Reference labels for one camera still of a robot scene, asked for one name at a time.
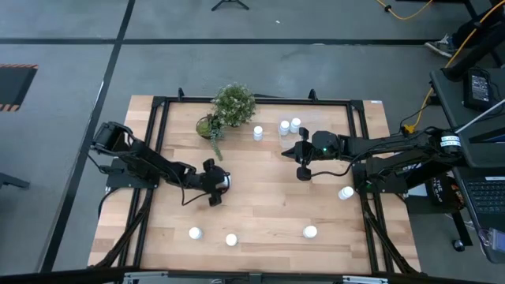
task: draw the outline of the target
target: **wooden tabletop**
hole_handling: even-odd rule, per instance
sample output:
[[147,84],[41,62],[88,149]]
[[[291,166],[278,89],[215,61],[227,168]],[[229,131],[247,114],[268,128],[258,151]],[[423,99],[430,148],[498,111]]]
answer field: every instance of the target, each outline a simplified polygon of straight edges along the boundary
[[[150,95],[132,97],[125,124],[136,137],[144,137],[152,103]],[[365,101],[370,137],[389,135],[381,102]],[[219,141],[223,161],[219,162],[208,140],[196,134],[195,124],[209,112],[208,103],[171,103],[163,141],[162,156],[182,161],[203,170],[202,162],[214,158],[231,172],[232,186],[223,203],[209,207],[207,198],[181,206],[181,190],[162,183],[155,191],[141,267],[190,271],[263,271],[324,274],[369,274],[368,249],[359,196],[340,200],[338,191],[352,185],[352,176],[321,175],[311,181],[296,178],[298,165],[281,156],[277,124],[279,117],[311,114],[319,128],[349,135],[346,108],[343,106],[257,105],[249,125],[226,129]],[[161,110],[153,137],[158,132]],[[359,119],[355,114],[358,135]],[[264,129],[262,141],[253,139],[253,128]],[[348,163],[313,162],[313,172],[342,172]],[[89,263],[99,262],[121,236],[128,215],[132,189],[122,189],[104,203],[95,234]],[[200,194],[186,190],[186,200]],[[397,249],[419,270],[409,216],[404,203],[395,195],[382,194],[387,231]],[[314,225],[313,239],[302,230]],[[204,236],[189,238],[191,227]],[[229,247],[227,234],[236,234],[238,244]],[[130,243],[127,263],[132,263],[137,236]],[[380,266],[383,268],[380,241],[376,238]]]

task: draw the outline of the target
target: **gray floor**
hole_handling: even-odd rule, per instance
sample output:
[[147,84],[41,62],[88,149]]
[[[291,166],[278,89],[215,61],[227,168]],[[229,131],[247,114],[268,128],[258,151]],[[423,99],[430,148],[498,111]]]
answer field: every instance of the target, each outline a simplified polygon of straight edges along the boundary
[[[137,0],[126,37],[424,39],[441,37],[468,20],[464,8],[454,4],[436,4],[419,18],[400,22],[373,0],[245,2],[248,12],[229,3],[211,13],[214,1]],[[126,3],[4,0],[0,38],[114,38]],[[394,3],[402,15],[420,6]],[[28,191],[0,190],[0,275],[36,269],[111,50],[109,45],[0,45],[1,63],[40,65],[20,111],[0,113],[0,160],[10,161],[0,163],[0,171],[32,183]],[[423,47],[123,46],[100,121],[123,121],[131,95],[175,95],[182,87],[187,95],[210,96],[224,84],[241,82],[265,95],[306,97],[315,88],[321,98],[382,100],[393,133],[420,107],[429,71],[446,62]],[[421,127],[428,125],[447,126],[439,107],[425,111]],[[105,180],[87,163],[55,269],[85,267]],[[489,263],[478,246],[452,250],[457,233],[445,215],[411,215],[411,223],[423,272],[505,281],[503,265]]]

